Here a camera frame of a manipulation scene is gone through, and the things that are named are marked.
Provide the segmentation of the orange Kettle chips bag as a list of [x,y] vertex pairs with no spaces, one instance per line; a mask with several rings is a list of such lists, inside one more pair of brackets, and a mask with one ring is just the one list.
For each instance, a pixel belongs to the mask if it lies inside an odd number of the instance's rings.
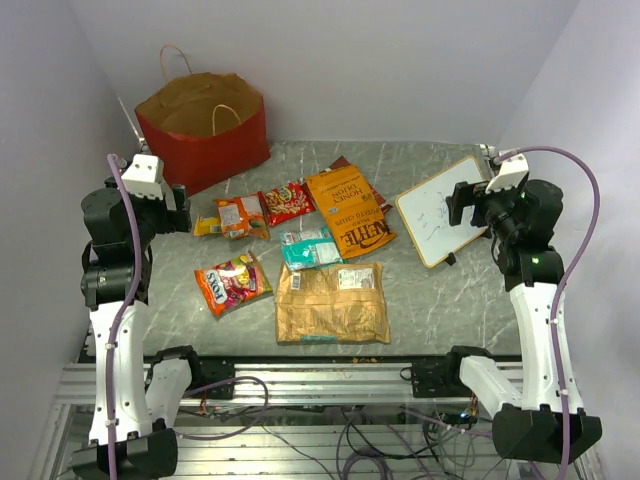
[[321,172],[305,182],[344,259],[370,253],[396,238],[356,166]]

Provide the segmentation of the dark red Doritos bag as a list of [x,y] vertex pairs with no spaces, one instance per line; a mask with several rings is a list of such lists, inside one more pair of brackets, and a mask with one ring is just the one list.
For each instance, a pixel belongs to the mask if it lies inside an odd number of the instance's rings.
[[[344,156],[340,156],[332,164],[325,168],[324,172],[330,172],[348,166],[351,166],[351,163]],[[387,200],[372,185],[369,185],[369,187],[382,212],[384,214],[389,212],[392,208],[392,205],[389,204]]]

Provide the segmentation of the gold chips bag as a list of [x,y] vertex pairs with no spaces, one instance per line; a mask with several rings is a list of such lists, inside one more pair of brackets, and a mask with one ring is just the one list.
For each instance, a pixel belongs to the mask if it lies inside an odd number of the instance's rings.
[[276,341],[390,343],[382,276],[380,263],[299,271],[283,265],[275,294]]

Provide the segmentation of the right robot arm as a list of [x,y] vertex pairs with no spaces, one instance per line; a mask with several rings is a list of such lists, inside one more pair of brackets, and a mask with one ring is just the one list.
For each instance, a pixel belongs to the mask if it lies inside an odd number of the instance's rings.
[[487,227],[498,244],[495,260],[518,324],[522,385],[516,387],[482,348],[454,347],[454,363],[440,373],[442,387],[469,389],[492,419],[491,438],[503,459],[570,464],[602,436],[588,415],[571,373],[564,328],[563,260],[552,247],[563,193],[544,180],[492,192],[488,182],[459,182],[446,199],[449,222]]

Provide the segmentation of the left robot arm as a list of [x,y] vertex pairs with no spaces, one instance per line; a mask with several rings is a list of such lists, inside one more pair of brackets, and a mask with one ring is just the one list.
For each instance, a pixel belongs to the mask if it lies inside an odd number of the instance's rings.
[[124,199],[114,180],[81,202],[91,237],[82,255],[81,291],[95,340],[96,393],[88,447],[72,455],[82,479],[160,479],[176,471],[173,423],[181,397],[203,387],[190,346],[156,354],[144,366],[144,310],[158,234],[191,229],[186,189]]

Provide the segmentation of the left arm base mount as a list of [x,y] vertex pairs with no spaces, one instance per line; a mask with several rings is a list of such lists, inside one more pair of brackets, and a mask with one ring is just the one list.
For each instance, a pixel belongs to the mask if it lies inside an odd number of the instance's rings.
[[[235,366],[228,360],[204,359],[201,361],[201,377],[195,384],[196,387],[204,387],[235,377]],[[214,400],[231,400],[233,398],[234,385],[225,384],[214,389],[201,391],[197,398],[212,398]]]

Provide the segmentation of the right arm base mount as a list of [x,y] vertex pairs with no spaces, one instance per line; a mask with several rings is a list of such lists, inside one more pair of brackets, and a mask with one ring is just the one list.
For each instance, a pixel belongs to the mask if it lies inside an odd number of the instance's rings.
[[437,363],[412,363],[399,371],[402,380],[410,383],[414,398],[445,398],[459,396],[459,388]]

